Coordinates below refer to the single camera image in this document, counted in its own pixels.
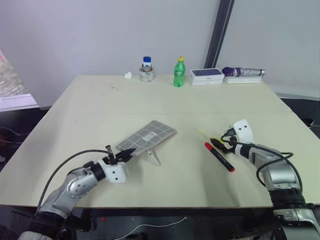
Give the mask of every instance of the marker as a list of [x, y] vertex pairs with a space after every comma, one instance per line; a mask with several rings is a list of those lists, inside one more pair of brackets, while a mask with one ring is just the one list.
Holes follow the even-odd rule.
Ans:
[[222, 163], [223, 166], [228, 169], [229, 172], [232, 173], [235, 171], [235, 168], [217, 150], [215, 150], [213, 146], [211, 146], [208, 142], [206, 142], [204, 145], [213, 154], [213, 156], [215, 156], [220, 163]]

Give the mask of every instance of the table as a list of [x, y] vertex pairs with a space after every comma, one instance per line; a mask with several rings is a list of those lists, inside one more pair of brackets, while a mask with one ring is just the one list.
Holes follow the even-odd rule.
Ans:
[[[268, 207], [267, 190], [245, 159], [228, 155], [234, 173], [204, 147], [196, 131], [220, 136], [229, 124], [247, 119], [256, 143], [294, 152], [307, 202], [320, 203], [320, 141], [265, 83], [173, 86], [173, 76], [153, 82], [122, 76], [78, 76], [27, 137], [0, 173], [0, 204], [36, 206], [45, 183], [67, 157], [86, 149], [115, 147], [152, 120], [178, 134], [156, 147], [161, 166], [146, 154], [127, 163], [124, 184], [104, 180], [78, 207]], [[88, 153], [67, 163], [47, 195], [70, 169], [98, 160]]]

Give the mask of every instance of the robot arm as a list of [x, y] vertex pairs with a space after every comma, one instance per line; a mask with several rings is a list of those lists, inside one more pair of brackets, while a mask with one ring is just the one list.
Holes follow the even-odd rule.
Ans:
[[[231, 141], [225, 141], [226, 136], [229, 136]], [[259, 170], [257, 175], [261, 172], [271, 197], [273, 214], [280, 220], [285, 234], [292, 236], [292, 227], [295, 230], [299, 227], [300, 231], [305, 231], [306, 237], [311, 237], [308, 239], [319, 240], [320, 227], [302, 195], [298, 172], [292, 164], [284, 160], [282, 153], [254, 144], [253, 132], [245, 119], [234, 123], [221, 140], [232, 145], [234, 154], [248, 159]], [[299, 239], [299, 236], [287, 239]]]
[[107, 150], [109, 156], [96, 163], [90, 161], [82, 168], [68, 173], [63, 184], [54, 190], [39, 208], [28, 230], [19, 240], [55, 239], [77, 202], [98, 182], [105, 178], [111, 183], [126, 181], [125, 163], [132, 158], [131, 153], [135, 149], [121, 151], [115, 157], [110, 146], [107, 146]]

